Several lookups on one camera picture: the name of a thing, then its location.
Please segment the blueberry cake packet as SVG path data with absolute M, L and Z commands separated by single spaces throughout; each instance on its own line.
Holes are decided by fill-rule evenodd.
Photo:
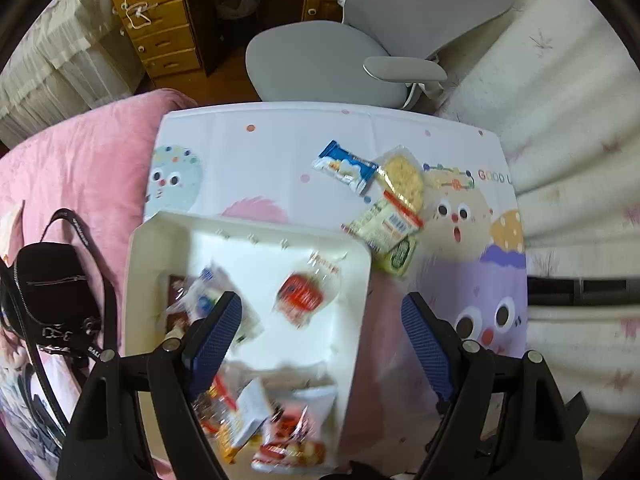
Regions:
M 235 292 L 241 296 L 239 289 L 232 283 L 227 272 L 216 263 L 212 262 L 208 266 L 204 266 L 201 272 L 193 277 L 194 282 L 184 298 L 190 326 L 195 321 L 204 320 L 224 292 Z M 241 301 L 242 321 L 232 341 L 232 348 L 238 348 L 241 344 L 256 339 L 264 331 L 264 326 L 262 326 L 256 311 L 246 300 L 241 298 Z

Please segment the dark brown star snack packet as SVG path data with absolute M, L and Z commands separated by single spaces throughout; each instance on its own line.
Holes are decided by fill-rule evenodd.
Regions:
M 182 338 L 190 326 L 184 298 L 193 282 L 193 276 L 169 274 L 167 277 L 166 307 L 160 325 L 169 337 Z

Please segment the green pineapple cake packet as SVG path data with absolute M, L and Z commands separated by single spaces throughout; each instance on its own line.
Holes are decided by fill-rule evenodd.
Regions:
M 378 257 L 376 266 L 387 274 L 403 276 L 409 267 L 416 246 L 418 246 L 418 238 L 415 235 L 406 236 L 392 250 Z

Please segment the red white apple chips bag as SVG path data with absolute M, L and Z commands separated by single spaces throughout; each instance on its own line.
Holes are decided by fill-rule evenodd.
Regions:
M 324 474 L 333 468 L 334 385 L 268 389 L 272 415 L 262 424 L 250 466 L 262 474 Z

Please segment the red hawthorn snack packet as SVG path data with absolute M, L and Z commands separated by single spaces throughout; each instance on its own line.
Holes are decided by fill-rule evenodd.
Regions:
M 321 252 L 296 263 L 276 293 L 273 311 L 299 330 L 340 294 L 342 270 Z

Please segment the white red-edged cracker packet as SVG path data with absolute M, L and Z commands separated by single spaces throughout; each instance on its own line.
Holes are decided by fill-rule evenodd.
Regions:
M 402 240 L 422 229 L 423 221 L 390 191 L 356 220 L 342 225 L 359 238 L 373 255 L 386 255 Z

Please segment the round yellow rice cracker packet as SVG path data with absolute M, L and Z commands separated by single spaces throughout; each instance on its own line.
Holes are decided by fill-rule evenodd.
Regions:
M 424 206 L 425 179 L 423 169 L 404 146 L 385 152 L 378 159 L 376 178 L 406 207 L 418 214 Z

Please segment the blue white cookie packet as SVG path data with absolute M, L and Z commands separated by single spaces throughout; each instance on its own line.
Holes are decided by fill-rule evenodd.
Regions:
M 352 154 L 335 140 L 320 152 L 312 168 L 341 181 L 357 195 L 364 193 L 378 172 L 378 164 Z

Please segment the dark raisin red-edged packet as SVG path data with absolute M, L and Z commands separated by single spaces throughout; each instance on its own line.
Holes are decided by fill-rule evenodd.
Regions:
M 214 436 L 223 422 L 236 412 L 234 393 L 229 390 L 224 376 L 217 374 L 210 387 L 192 403 L 201 427 L 208 436 Z

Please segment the orange oats bar packet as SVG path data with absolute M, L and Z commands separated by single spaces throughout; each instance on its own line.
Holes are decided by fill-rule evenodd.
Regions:
M 262 378 L 252 379 L 240 392 L 233 405 L 221 416 L 217 443 L 225 462 L 232 464 L 235 456 L 272 417 L 273 407 Z

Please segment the white plastic storage tray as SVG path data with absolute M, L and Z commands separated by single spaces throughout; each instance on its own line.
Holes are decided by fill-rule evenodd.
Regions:
M 276 311 L 277 292 L 317 255 L 337 268 L 329 302 L 297 328 Z M 220 290 L 242 300 L 243 319 L 225 356 L 249 372 L 279 375 L 317 365 L 336 388 L 322 431 L 329 443 L 321 476 L 335 468 L 354 381 L 371 255 L 359 240 L 308 226 L 202 218 L 162 211 L 130 238 L 122 344 L 127 356 L 154 350 L 164 339 L 171 275 L 195 278 L 209 268 Z

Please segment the white pillow with print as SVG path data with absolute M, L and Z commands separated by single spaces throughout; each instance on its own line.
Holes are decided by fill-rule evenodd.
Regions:
M 14 368 L 1 360 L 1 421 L 35 473 L 41 479 L 55 479 L 65 431 L 32 364 Z

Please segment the white floral curtain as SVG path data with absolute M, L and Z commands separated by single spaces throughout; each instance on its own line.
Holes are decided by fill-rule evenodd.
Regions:
M 440 117 L 494 132 L 523 217 L 533 278 L 639 275 L 639 71 L 590 0 L 514 0 L 439 55 Z M 639 304 L 529 303 L 528 344 L 590 414 L 577 443 L 600 477 L 638 434 Z

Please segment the grey office chair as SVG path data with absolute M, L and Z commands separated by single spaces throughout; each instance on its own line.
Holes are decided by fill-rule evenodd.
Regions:
M 343 18 L 270 28 L 245 52 L 265 102 L 310 101 L 410 110 L 446 81 L 435 55 L 498 18 L 514 0 L 336 0 Z

